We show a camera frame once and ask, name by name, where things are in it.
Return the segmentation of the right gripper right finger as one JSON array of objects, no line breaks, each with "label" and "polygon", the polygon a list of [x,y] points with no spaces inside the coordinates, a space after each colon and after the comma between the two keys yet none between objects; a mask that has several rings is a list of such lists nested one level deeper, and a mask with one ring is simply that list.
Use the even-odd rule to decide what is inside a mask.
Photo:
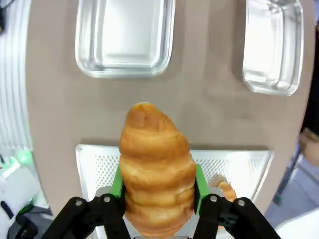
[{"label": "right gripper right finger", "polygon": [[235,239],[274,238],[274,228],[250,199],[242,197],[230,202],[212,193],[199,164],[194,188],[194,213],[199,215],[194,239],[216,238],[219,226]]}]

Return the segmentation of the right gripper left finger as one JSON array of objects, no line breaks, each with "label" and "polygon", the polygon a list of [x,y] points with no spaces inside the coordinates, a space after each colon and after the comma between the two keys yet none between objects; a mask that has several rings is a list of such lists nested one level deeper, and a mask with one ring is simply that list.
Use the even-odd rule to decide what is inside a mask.
[{"label": "right gripper left finger", "polygon": [[91,201],[71,198],[44,233],[46,239],[86,239],[103,226],[108,239],[129,239],[124,222],[125,186],[117,168],[111,188],[100,188]]}]

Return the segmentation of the person's left hand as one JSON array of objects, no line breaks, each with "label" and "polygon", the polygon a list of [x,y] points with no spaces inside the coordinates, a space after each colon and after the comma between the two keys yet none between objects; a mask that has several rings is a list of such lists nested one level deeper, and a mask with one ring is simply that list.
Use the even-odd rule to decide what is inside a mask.
[{"label": "person's left hand", "polygon": [[299,136],[301,153],[315,167],[319,166],[319,136],[305,128]]}]

